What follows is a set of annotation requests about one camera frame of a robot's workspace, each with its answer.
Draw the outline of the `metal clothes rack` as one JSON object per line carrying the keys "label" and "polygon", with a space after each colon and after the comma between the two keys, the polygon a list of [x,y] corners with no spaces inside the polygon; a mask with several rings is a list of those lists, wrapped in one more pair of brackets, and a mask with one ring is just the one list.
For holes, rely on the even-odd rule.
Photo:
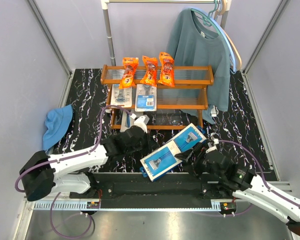
{"label": "metal clothes rack", "polygon": [[207,27],[214,27],[218,34],[221,34],[225,42],[230,46],[230,39],[226,36],[224,30],[228,13],[231,8],[231,0],[101,0],[101,8],[103,12],[108,49],[110,54],[110,62],[112,66],[116,66],[116,57],[113,44],[113,36],[111,31],[109,4],[110,3],[129,3],[129,4],[214,4],[214,9],[209,13],[203,13],[201,10],[193,9],[203,18],[203,23]]}

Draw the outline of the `orange bic razor bag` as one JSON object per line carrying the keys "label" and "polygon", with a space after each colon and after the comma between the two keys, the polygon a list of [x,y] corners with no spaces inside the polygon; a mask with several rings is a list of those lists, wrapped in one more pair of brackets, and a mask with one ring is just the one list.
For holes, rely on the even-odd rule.
{"label": "orange bic razor bag", "polygon": [[134,76],[139,65],[138,57],[124,57],[122,60],[124,73],[121,78],[119,89],[126,89],[134,87],[136,84],[134,82]]}
{"label": "orange bic razor bag", "polygon": [[157,58],[143,55],[142,60],[146,72],[143,78],[140,80],[140,83],[144,85],[157,87],[157,67],[158,67]]}
{"label": "orange bic razor bag", "polygon": [[159,60],[161,63],[161,70],[158,83],[168,87],[174,87],[174,59],[168,53],[160,52]]}

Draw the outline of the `teal t-shirt on hanger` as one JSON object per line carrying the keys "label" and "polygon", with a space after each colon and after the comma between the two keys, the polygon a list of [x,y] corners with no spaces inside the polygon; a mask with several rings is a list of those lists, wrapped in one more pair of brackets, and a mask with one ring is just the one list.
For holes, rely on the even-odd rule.
{"label": "teal t-shirt on hanger", "polygon": [[230,52],[223,37],[206,28],[190,8],[185,8],[173,25],[166,52],[176,66],[211,66],[214,83],[207,87],[208,108],[202,118],[214,124],[213,107],[226,112],[229,106]]}

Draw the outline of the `blue razor box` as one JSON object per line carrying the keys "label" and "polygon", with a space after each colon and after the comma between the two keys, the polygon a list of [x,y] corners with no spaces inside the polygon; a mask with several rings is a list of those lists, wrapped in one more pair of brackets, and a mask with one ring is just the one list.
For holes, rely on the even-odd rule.
{"label": "blue razor box", "polygon": [[172,137],[169,142],[176,144],[181,152],[185,152],[193,148],[197,143],[203,143],[207,140],[204,136],[205,131],[196,127],[193,123],[189,124],[183,130],[181,130],[177,135]]}
{"label": "blue razor box", "polygon": [[140,160],[139,170],[143,177],[154,182],[182,163],[175,157],[179,153],[181,151],[174,143],[162,146]]}

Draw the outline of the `orange wooden three-tier shelf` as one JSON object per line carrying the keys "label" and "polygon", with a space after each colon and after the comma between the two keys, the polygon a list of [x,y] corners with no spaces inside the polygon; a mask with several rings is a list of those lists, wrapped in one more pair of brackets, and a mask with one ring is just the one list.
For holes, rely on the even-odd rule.
{"label": "orange wooden three-tier shelf", "polygon": [[[103,66],[100,82],[108,86],[107,104],[111,103],[113,86],[121,82],[123,66]],[[145,66],[138,66],[134,75],[135,84],[140,84],[146,73]],[[191,123],[183,120],[179,110],[193,110],[197,113],[197,124],[203,127],[203,110],[208,109],[207,88],[214,83],[211,66],[175,66],[175,87],[157,83],[157,109],[145,113],[150,120],[149,130],[182,130]]]}

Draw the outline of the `blue cloth hat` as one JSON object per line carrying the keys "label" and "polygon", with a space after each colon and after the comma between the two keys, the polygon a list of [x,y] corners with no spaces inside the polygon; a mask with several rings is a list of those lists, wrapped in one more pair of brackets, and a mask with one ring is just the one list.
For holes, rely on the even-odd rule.
{"label": "blue cloth hat", "polygon": [[73,108],[71,104],[52,109],[47,113],[44,121],[47,130],[42,137],[42,149],[44,151],[49,150],[64,137],[72,120]]}

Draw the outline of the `light blue clothes hanger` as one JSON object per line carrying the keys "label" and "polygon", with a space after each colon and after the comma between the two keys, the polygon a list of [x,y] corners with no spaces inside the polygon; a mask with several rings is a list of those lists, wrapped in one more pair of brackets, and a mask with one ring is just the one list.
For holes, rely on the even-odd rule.
{"label": "light blue clothes hanger", "polygon": [[212,18],[213,14],[219,9],[219,5],[221,5],[223,7],[224,4],[223,3],[220,4],[218,0],[213,0],[212,3],[214,4],[214,8],[211,11],[209,11],[208,13],[206,13],[203,10],[200,10],[199,8],[196,8],[196,7],[192,7],[190,10],[197,15],[197,18],[202,20],[203,25],[205,25],[207,27],[212,27],[219,36],[222,36],[224,43],[226,44],[226,46],[229,49],[230,72],[235,74],[237,72],[237,62],[236,62],[234,51],[231,47],[228,37],[226,36],[225,31]]}

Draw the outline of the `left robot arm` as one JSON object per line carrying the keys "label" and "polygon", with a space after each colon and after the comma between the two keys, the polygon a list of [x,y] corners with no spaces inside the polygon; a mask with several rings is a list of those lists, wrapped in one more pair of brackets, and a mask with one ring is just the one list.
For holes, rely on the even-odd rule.
{"label": "left robot arm", "polygon": [[81,150],[52,155],[37,151],[19,171],[18,181],[22,182],[22,191],[29,202],[41,200],[53,192],[75,192],[93,198],[98,193],[97,184],[85,174],[75,177],[71,173],[102,166],[136,152],[150,153],[158,147],[147,130],[134,125]]}

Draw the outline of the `white Harry's razor box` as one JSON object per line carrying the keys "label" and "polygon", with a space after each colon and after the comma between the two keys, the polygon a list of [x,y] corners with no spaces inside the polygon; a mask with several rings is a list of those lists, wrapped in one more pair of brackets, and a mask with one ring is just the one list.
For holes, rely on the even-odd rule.
{"label": "white Harry's razor box", "polygon": [[124,132],[130,127],[131,127],[131,117],[126,111],[123,111],[121,116],[120,132]]}

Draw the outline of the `Gillette razor pack on shelf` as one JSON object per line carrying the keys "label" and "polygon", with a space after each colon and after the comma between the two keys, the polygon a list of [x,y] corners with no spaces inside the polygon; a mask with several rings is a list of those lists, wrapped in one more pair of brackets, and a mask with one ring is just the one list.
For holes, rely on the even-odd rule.
{"label": "Gillette razor pack on shelf", "polygon": [[113,84],[110,104],[122,106],[123,108],[130,108],[133,103],[132,93],[132,87],[120,89],[119,84]]}

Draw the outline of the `Gillette razor blister pack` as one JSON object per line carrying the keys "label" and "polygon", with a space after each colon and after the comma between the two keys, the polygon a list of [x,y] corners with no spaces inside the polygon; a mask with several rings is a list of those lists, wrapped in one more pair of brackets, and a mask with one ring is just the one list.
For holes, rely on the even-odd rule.
{"label": "Gillette razor blister pack", "polygon": [[157,110],[157,88],[155,86],[136,85],[134,110],[136,112],[154,112]]}

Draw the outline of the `orange BIC razor bag front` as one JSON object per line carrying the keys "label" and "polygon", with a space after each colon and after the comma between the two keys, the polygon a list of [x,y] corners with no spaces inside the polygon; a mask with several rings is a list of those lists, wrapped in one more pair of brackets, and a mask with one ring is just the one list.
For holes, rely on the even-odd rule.
{"label": "orange BIC razor bag front", "polygon": [[138,57],[124,57],[122,60],[124,73],[121,78],[119,89],[126,89],[134,87],[136,84],[134,82],[134,76],[139,65]]}

